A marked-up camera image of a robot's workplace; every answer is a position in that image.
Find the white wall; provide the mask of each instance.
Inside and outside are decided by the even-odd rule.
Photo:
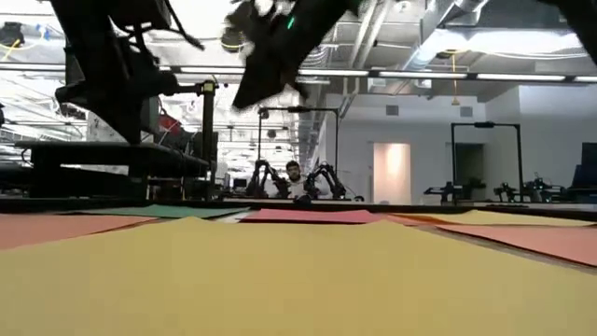
[[[514,88],[487,104],[475,97],[461,97],[471,105],[473,119],[461,119],[451,97],[431,101],[423,97],[363,95],[355,99],[340,126],[340,180],[370,201],[373,143],[410,145],[412,203],[419,203],[428,187],[451,180],[450,123],[492,120],[521,125],[523,180],[538,172],[556,185],[570,186],[580,164],[583,142],[597,142],[597,86]],[[328,96],[329,105],[339,97]],[[385,116],[386,105],[399,105],[399,117]],[[333,158],[333,127],[326,127],[326,155]],[[459,128],[456,142],[485,144],[486,196],[502,182],[518,187],[516,133],[514,129]]]
[[[525,180],[538,172],[569,187],[582,143],[597,142],[597,86],[521,86],[520,97]]]
[[[521,125],[523,181],[537,172],[555,185],[571,185],[582,143],[597,142],[595,96],[597,86],[519,86],[486,104],[487,119]],[[514,131],[493,131],[485,161],[492,188],[518,187],[516,150]]]

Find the pink paper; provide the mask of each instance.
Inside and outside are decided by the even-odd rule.
[[[151,217],[128,216],[0,216],[0,250],[134,226]]]
[[[597,228],[436,225],[557,258],[597,266]]]
[[[261,209],[243,218],[243,222],[279,222],[279,223],[327,223],[327,224],[364,224],[382,219],[367,210],[354,211],[300,211]]]

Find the person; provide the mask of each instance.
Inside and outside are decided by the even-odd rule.
[[[292,160],[286,164],[286,173],[288,174],[288,194],[289,199],[294,199],[305,195],[305,180],[306,177],[302,175],[300,171],[300,165],[298,162]],[[315,181],[315,187],[317,188],[317,195],[319,198],[325,198],[329,193],[329,188],[319,181]],[[267,186],[268,194],[272,198],[278,197],[278,189],[271,184]]]

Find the colored paper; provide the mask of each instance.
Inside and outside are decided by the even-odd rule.
[[[373,215],[367,210],[323,212],[261,209],[241,221],[363,224],[380,219],[380,216]]]
[[[466,225],[538,225],[578,227],[594,225],[593,222],[575,219],[514,215],[495,213],[491,211],[471,210],[463,214],[395,214],[416,220],[423,220],[429,224],[466,224]]]
[[[0,250],[111,231],[148,221],[151,217],[2,215]]]
[[[415,217],[404,217],[402,215],[397,216],[393,214],[386,215],[384,218],[406,226],[434,225],[434,223],[426,221],[424,218],[417,219]]]
[[[437,225],[553,257],[597,266],[597,228],[480,227]]]
[[[232,215],[247,210],[249,210],[248,207],[230,209],[211,209],[153,204],[146,207],[123,207],[112,209],[85,210],[77,212],[95,215],[147,216],[159,218],[214,218]]]
[[[390,222],[181,219],[0,253],[0,334],[594,336],[597,277]]]

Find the white shirt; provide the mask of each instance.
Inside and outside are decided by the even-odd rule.
[[[307,193],[305,191],[305,180],[305,176],[301,176],[296,182],[288,180],[289,199],[294,199],[297,196],[302,196]],[[329,186],[326,183],[321,183],[319,179],[315,180],[315,187],[319,189],[319,198],[326,198],[329,194]],[[270,179],[266,181],[264,189],[271,198],[278,197],[278,189]]]

